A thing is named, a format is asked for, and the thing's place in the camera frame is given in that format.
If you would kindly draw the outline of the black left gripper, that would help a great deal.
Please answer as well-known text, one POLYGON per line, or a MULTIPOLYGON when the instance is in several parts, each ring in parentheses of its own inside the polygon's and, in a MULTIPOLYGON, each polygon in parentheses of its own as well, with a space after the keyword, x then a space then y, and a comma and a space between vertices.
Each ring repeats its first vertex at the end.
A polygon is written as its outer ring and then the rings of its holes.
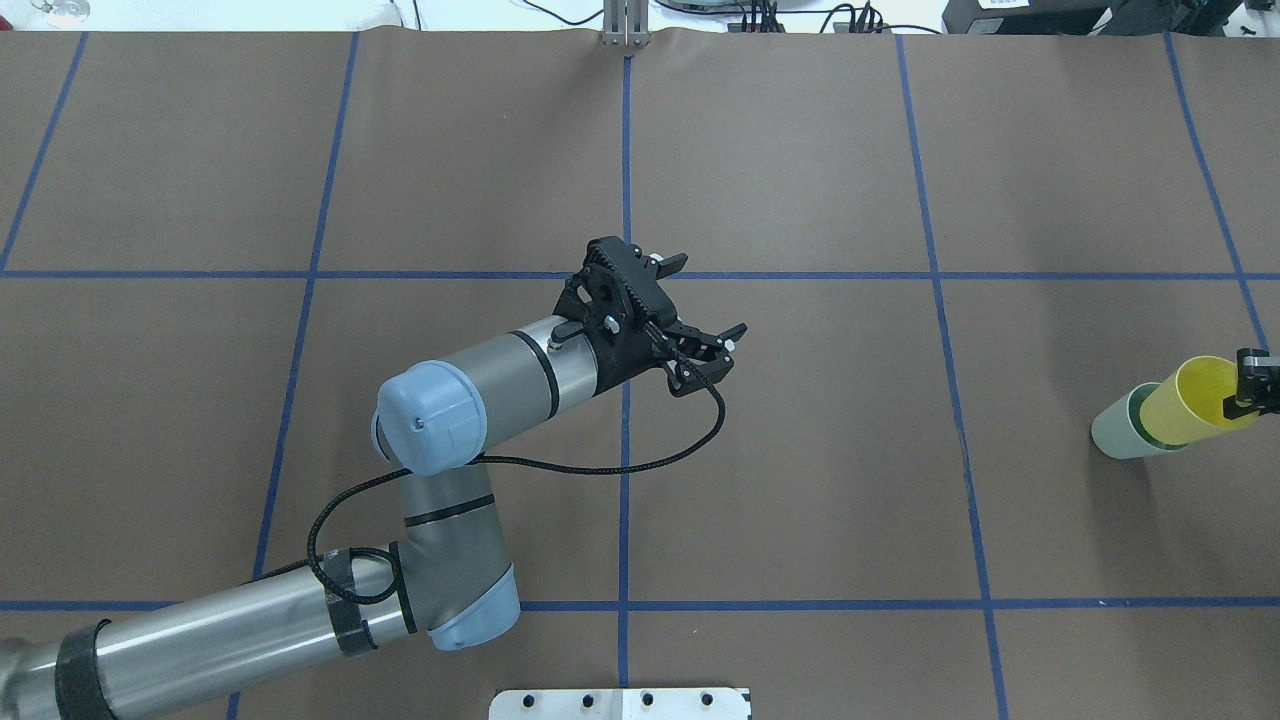
POLYGON ((552 348, 582 337, 594 352, 598 386, 620 386, 666 361, 668 391, 684 397, 723 380, 735 366, 736 343, 749 325, 719 334, 677 322, 673 300, 659 282, 682 272, 685 252, 663 256, 620 237, 588 242, 582 266, 566 282, 553 314, 552 348), (666 351, 649 327, 666 329, 666 351))

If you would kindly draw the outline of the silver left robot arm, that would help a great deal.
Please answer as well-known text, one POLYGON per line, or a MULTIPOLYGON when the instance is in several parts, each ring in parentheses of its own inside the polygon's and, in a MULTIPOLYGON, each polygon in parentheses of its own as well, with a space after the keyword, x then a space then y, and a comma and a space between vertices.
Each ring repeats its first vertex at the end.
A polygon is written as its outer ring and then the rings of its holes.
POLYGON ((494 641, 522 612, 490 469, 634 477, 722 430, 719 383, 749 327, 687 323, 666 284, 687 256, 591 240, 547 316, 415 363, 376 395, 369 436, 387 473, 328 500, 303 553, 228 591, 46 643, 3 643, 5 719, 159 719, 422 634, 445 652, 494 641), (502 446, 657 372, 716 405, 704 436, 645 462, 571 465, 502 446))

